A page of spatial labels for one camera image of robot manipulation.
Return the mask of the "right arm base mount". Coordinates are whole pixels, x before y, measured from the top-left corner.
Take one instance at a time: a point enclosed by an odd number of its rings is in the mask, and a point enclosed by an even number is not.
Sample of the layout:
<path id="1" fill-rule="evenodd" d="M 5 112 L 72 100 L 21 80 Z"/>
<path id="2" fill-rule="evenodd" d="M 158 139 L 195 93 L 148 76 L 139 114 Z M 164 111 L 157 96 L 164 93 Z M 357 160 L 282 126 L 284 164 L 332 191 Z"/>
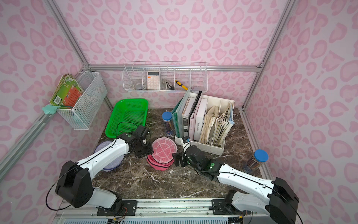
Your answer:
<path id="1" fill-rule="evenodd" d="M 212 210 L 214 215 L 251 215 L 252 211 L 241 211 L 233 206 L 235 193 L 237 193 L 237 191 L 230 190 L 224 199 L 211 200 L 212 206 L 209 210 Z"/>

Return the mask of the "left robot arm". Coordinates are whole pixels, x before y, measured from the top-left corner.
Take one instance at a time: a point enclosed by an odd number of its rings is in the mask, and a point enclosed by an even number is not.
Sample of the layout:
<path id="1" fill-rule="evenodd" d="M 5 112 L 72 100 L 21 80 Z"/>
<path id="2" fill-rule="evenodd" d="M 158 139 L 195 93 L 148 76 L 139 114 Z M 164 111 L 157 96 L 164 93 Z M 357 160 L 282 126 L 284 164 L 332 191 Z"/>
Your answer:
<path id="1" fill-rule="evenodd" d="M 77 162 L 68 161 L 61 169 L 55 193 L 74 208 L 94 205 L 104 213 L 119 213 L 122 198 L 109 190 L 93 187 L 92 179 L 107 165 L 126 154 L 143 158 L 153 153 L 148 127 L 139 125 L 135 131 L 120 134 L 108 146 Z"/>

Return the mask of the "purple mesh laundry bag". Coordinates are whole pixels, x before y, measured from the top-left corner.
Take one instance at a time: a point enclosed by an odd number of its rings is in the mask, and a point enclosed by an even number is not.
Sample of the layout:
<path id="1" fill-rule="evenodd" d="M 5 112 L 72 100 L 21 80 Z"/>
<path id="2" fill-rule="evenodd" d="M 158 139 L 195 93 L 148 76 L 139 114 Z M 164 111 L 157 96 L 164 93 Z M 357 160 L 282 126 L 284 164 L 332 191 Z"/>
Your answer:
<path id="1" fill-rule="evenodd" d="M 97 146 L 97 148 L 94 151 L 94 154 L 97 153 L 98 151 L 102 150 L 103 148 L 106 148 L 108 145 L 110 145 L 112 142 L 110 141 L 104 141 L 101 144 L 99 144 Z M 111 163 L 109 163 L 107 166 L 105 166 L 102 171 L 105 172 L 109 172 L 112 171 L 114 169 L 116 169 L 117 167 L 119 167 L 124 159 L 125 155 L 121 155 L 119 157 L 117 157 L 116 159 L 114 159 Z"/>

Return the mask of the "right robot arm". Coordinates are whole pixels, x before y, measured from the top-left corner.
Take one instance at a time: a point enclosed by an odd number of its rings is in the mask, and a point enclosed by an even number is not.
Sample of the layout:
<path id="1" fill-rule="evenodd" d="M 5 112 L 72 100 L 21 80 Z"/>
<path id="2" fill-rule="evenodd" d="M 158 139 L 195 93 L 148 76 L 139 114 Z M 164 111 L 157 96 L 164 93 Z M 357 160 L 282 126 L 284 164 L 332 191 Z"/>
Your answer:
<path id="1" fill-rule="evenodd" d="M 236 170 L 224 162 L 209 159 L 188 140 L 183 142 L 183 152 L 175 153 L 172 157 L 176 166 L 190 166 L 198 175 L 210 181 L 236 188 L 225 198 L 227 207 L 232 211 L 266 214 L 277 224 L 294 224 L 301 220 L 298 196 L 279 177 L 275 180 L 262 179 Z"/>

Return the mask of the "pink mesh laundry bag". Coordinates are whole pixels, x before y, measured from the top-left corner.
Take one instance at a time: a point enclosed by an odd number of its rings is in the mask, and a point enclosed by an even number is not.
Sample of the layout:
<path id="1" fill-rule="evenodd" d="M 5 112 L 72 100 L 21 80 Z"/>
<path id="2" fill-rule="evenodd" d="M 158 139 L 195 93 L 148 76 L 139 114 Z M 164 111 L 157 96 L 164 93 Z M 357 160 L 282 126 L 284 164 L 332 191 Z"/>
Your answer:
<path id="1" fill-rule="evenodd" d="M 153 153 L 146 157 L 147 162 L 156 170 L 165 171 L 174 163 L 173 154 L 178 149 L 175 142 L 169 138 L 158 138 L 153 144 Z"/>

